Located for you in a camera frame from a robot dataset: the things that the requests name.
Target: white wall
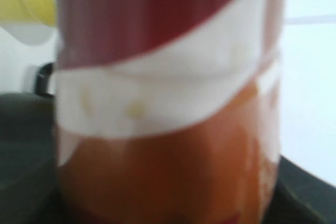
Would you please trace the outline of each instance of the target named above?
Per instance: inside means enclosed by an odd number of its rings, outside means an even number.
[[[54,61],[54,29],[29,27],[30,36],[45,37],[46,41],[38,46],[29,46],[17,41],[0,27],[0,92],[27,91],[26,78],[30,68]]]

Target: jar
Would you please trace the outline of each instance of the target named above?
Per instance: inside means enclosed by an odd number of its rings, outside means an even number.
[[[82,223],[258,224],[284,0],[57,0],[57,171]]]

